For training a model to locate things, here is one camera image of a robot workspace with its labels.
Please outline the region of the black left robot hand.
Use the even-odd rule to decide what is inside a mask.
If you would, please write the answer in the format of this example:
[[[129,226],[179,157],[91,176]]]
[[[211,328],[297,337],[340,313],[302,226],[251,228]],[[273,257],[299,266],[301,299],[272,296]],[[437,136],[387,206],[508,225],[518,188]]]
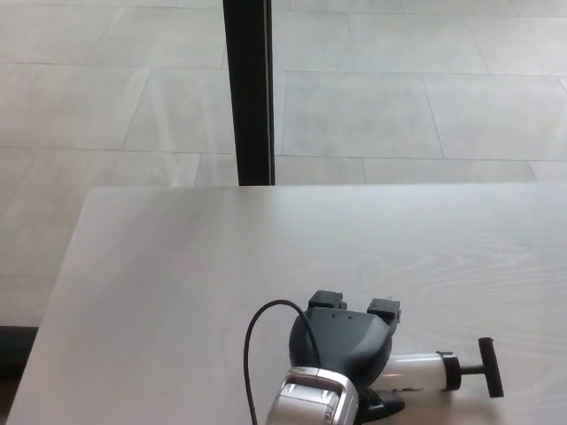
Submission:
[[[361,401],[357,424],[378,421],[404,409],[401,396],[371,388],[390,358],[392,337],[400,322],[400,302],[374,298],[361,313],[347,309],[342,293],[318,290],[304,314],[317,347],[312,347],[303,320],[297,318],[289,338],[293,367],[320,367],[346,376]]]

